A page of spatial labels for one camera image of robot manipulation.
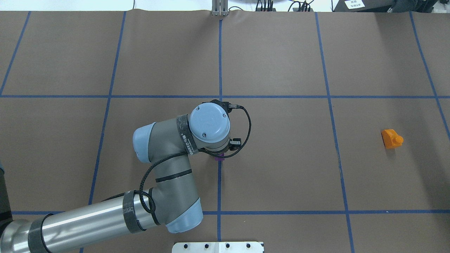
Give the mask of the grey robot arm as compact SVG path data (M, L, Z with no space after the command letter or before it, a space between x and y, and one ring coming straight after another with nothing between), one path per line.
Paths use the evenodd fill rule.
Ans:
M159 225L174 234L195 228L204 213L189 157L238 154L246 141L230 137L229 113L234 109L245 107L214 99L190 114L136 129L136 156L151 164L138 189L34 221L13 219L1 168L1 252L64 253Z

